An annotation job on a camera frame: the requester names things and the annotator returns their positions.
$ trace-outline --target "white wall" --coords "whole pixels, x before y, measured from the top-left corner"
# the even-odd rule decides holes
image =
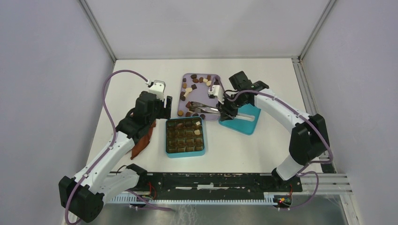
[[[60,223],[112,66],[76,0],[0,2],[0,224]]]
[[[118,59],[291,57],[328,0],[88,0]]]
[[[398,1],[338,1],[304,58],[366,225],[397,224]]]

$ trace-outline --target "white tabletop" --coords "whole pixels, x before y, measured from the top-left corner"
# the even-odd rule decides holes
[[[218,74],[225,88],[231,89],[228,78],[241,70],[252,82],[263,81],[280,98],[305,111],[290,59],[118,60],[114,71],[121,69],[134,70],[152,81],[165,81],[165,95],[173,97],[172,118],[177,117],[184,74]],[[111,79],[106,102],[116,125],[134,107],[143,90],[147,90],[144,81],[134,74],[120,73]],[[270,173],[289,154],[290,133],[264,111],[252,135],[228,129],[217,121],[205,123],[207,148],[203,156],[168,158],[165,153],[165,120],[158,120],[148,147],[133,160],[130,160],[131,153],[127,153],[114,170],[135,163],[150,172]],[[89,161],[105,146],[111,134],[111,125],[102,109]],[[308,170],[321,172],[321,167],[311,165]]]

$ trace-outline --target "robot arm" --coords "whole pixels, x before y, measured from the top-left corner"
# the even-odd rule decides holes
[[[214,85],[209,91],[210,98],[215,97],[219,100],[217,109],[221,121],[238,119],[238,109],[251,104],[271,115],[291,134],[289,156],[272,171],[277,185],[289,182],[305,165],[326,150],[319,136],[304,120],[312,123],[329,144],[326,123],[321,115],[311,116],[293,108],[278,98],[265,83],[252,83],[243,71],[236,73],[229,80],[232,87],[242,93],[229,96],[219,85]]]
[[[102,151],[74,177],[64,176],[59,182],[61,205],[66,208],[67,201],[77,181],[83,181],[74,193],[69,211],[85,222],[93,221],[102,207],[113,197],[136,186],[141,168],[128,166],[120,174],[105,180],[117,162],[130,151],[138,141],[148,133],[156,119],[170,119],[172,97],[167,96],[166,106],[162,81],[150,83],[149,90],[141,92],[131,109],[116,127],[116,138],[113,146],[111,140]]]

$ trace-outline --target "red wire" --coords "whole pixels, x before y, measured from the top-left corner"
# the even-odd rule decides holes
[[[148,182],[148,185],[149,185],[149,195],[151,195],[151,193],[152,193],[152,188],[153,188],[153,191],[154,191],[153,199],[155,199],[155,198],[156,198],[156,189],[155,189],[154,186],[152,186],[152,184],[151,184],[150,182]]]

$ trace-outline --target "tongs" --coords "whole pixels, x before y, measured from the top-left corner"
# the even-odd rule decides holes
[[[194,113],[209,113],[209,114],[218,114],[218,115],[220,115],[220,112],[218,111],[217,108],[205,105],[205,104],[200,103],[200,102],[191,102],[191,104],[189,106],[189,111],[194,112]],[[254,121],[255,117],[252,116],[252,115],[238,113],[236,115],[235,119]]]

